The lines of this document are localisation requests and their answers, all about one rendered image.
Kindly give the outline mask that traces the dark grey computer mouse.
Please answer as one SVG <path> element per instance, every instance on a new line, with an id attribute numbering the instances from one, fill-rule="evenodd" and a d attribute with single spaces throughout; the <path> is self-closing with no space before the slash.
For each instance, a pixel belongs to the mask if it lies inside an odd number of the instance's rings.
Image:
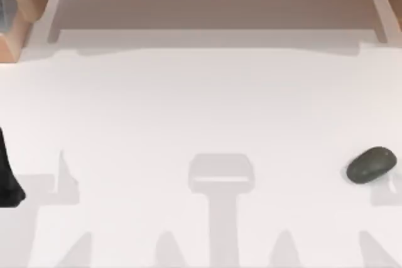
<path id="1" fill-rule="evenodd" d="M 383 146 L 375 146 L 355 157 L 346 167 L 346 177 L 362 185 L 370 183 L 391 171 L 398 163 L 394 152 Z"/>

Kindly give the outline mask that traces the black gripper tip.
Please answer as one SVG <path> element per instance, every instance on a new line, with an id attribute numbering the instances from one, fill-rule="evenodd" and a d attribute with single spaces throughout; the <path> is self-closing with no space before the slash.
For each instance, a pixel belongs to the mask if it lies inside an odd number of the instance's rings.
<path id="1" fill-rule="evenodd" d="M 0 128 L 0 208 L 15 208 L 25 199 L 26 193 L 11 169 L 3 130 Z"/>

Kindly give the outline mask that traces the wooden cabinet with grey inside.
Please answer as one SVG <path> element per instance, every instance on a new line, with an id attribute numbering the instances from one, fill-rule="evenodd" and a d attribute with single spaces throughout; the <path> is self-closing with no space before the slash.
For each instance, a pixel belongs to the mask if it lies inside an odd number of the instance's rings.
<path id="1" fill-rule="evenodd" d="M 0 0 L 0 63 L 15 63 L 21 56 L 33 23 L 48 0 Z"/>

